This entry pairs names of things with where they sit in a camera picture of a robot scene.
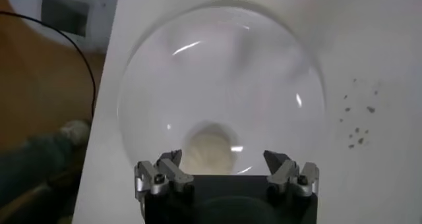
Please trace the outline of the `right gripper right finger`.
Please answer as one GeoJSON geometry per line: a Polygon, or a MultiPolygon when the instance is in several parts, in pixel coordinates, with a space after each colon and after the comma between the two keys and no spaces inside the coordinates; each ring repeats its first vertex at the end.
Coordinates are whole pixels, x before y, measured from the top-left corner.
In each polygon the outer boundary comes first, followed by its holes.
{"type": "Polygon", "coordinates": [[[280,194],[284,194],[289,188],[296,196],[318,194],[319,168],[315,163],[306,162],[300,168],[286,154],[266,150],[263,156],[270,170],[267,181],[275,185],[280,194]]]}

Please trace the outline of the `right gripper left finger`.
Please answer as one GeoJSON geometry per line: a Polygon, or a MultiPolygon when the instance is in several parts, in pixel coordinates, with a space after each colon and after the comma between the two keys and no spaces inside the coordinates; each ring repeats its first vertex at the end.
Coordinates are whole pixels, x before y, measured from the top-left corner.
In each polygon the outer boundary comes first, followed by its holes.
{"type": "Polygon", "coordinates": [[[182,150],[174,150],[163,153],[155,164],[139,161],[134,167],[135,198],[141,201],[147,194],[164,195],[171,187],[184,192],[194,177],[180,170],[181,158],[182,150]]]}

